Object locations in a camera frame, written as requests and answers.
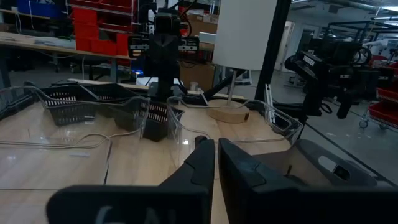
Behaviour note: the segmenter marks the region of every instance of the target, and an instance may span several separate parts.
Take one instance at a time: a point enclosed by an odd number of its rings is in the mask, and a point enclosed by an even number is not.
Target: blue box
[[[18,0],[17,7],[20,13],[30,14],[32,11],[32,15],[36,16],[58,19],[66,17],[66,14],[62,13],[62,7],[56,4],[42,4],[36,1],[30,1],[29,8],[29,0]]]

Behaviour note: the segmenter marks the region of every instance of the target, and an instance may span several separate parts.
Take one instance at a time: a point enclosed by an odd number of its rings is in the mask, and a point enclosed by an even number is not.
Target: transparent plastic container
[[[184,111],[180,119],[173,113],[168,113],[167,118],[170,155],[176,167],[181,166],[195,149],[197,136],[213,139],[215,143],[219,138],[228,138],[255,156],[290,149],[303,128],[289,115],[258,100],[247,100],[242,105],[250,109],[248,119],[243,123],[217,121],[208,116],[209,106],[188,105],[177,97],[169,98],[167,106]],[[237,110],[240,107],[223,108]]]
[[[149,99],[135,96],[115,105],[78,101],[63,91],[0,90],[0,189],[105,184],[114,146],[128,151],[139,144]],[[129,130],[117,121],[130,124]]]

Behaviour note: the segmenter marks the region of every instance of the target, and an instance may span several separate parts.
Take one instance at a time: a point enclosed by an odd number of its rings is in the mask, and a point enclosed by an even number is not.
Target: wheel
[[[359,127],[361,127],[361,128],[367,128],[368,126],[369,126],[368,121],[362,120],[359,122]]]
[[[387,130],[388,126],[386,124],[379,124],[381,130]]]

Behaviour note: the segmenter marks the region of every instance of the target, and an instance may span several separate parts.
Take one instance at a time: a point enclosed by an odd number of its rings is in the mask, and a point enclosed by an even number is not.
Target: white board
[[[223,0],[213,63],[261,70],[277,0]]]

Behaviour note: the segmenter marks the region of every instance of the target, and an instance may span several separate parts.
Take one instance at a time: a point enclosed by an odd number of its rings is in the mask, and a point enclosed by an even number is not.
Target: round wooden base
[[[227,100],[211,100],[208,106],[223,107],[226,106]],[[231,101],[229,105],[232,108],[209,108],[207,115],[226,123],[243,123],[248,120],[250,110],[242,106],[241,103]]]

